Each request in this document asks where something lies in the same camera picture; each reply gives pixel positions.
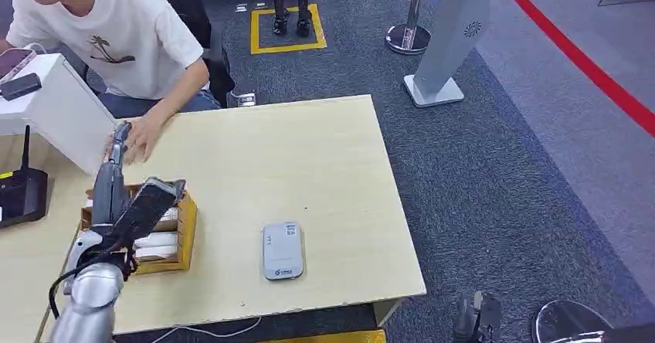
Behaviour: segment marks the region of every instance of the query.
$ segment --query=t-shirt graphic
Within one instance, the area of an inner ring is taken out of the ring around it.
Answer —
[[[132,56],[123,56],[120,59],[115,59],[112,57],[112,55],[109,54],[107,51],[106,47],[111,47],[111,44],[103,37],[101,36],[91,36],[91,40],[89,41],[89,44],[97,51],[100,52],[102,55],[102,58],[100,57],[95,57],[95,51],[91,51],[91,58],[92,59],[99,59],[100,61],[104,61],[106,63],[129,63],[130,61],[136,61],[137,59]]]

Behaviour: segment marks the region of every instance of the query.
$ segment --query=black device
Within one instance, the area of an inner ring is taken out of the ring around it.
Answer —
[[[29,125],[25,126],[22,165],[0,174],[0,229],[46,215],[48,174],[29,167]]]
[[[40,89],[41,80],[35,73],[30,73],[0,84],[0,92],[2,92],[2,96],[7,101],[14,100]]]
[[[129,233],[132,241],[148,236],[166,211],[182,199],[185,184],[184,180],[169,184],[156,177],[148,178],[114,224],[114,232]]]

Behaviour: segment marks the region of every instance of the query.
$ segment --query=jeans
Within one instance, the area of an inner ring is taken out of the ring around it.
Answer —
[[[98,99],[111,112],[121,119],[124,117],[140,117],[146,114],[159,100],[146,100],[143,98],[132,98],[117,96],[112,93],[101,93]],[[195,111],[218,110],[221,108],[219,102],[209,90],[200,90],[191,100],[180,109],[179,113],[192,113]]]

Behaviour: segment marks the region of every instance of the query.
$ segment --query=white pillar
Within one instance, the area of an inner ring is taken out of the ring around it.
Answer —
[[[432,38],[416,75],[404,79],[417,107],[464,98],[451,76],[487,29],[489,5],[489,0],[441,0]]]

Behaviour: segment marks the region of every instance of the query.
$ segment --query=wooden box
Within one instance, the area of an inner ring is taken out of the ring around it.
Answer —
[[[136,195],[141,185],[127,185],[127,190],[130,196]],[[93,199],[93,190],[87,190],[87,198]],[[178,233],[178,253],[165,260],[139,260],[139,265],[136,274],[141,273],[156,273],[175,270],[188,270],[191,266],[191,255],[193,253],[193,238],[195,235],[195,219],[198,212],[198,207],[195,202],[185,190],[184,198],[178,203],[179,208],[177,223],[164,224],[159,222],[152,231],[158,232],[174,232]],[[89,229],[91,224],[91,208],[82,208],[82,222],[80,229],[85,231]]]

